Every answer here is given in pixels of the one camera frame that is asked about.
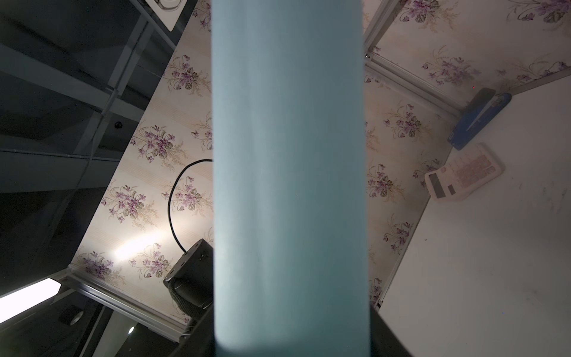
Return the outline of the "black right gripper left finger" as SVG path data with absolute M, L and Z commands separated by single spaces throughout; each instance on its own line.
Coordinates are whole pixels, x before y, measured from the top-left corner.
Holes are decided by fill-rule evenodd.
M 210 306 L 190 334 L 181 340 L 171 357 L 210 357 L 216 355 L 214 307 Z

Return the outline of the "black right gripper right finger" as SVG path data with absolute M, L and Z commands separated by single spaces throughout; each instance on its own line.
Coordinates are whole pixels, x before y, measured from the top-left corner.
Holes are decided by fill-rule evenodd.
M 370 307 L 370 342 L 372 357 L 413 356 L 372 307 Z

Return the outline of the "light blue paper sheet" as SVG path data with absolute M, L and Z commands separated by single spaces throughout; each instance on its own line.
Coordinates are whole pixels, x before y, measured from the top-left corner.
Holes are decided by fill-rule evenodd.
M 218 356 L 368 356 L 359 1 L 214 1 Z

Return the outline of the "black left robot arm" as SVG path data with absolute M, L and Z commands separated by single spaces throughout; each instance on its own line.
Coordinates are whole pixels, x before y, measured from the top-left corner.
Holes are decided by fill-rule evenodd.
M 214 249 L 204 239 L 196 242 L 163 280 L 177 307 L 199 321 L 214 301 Z

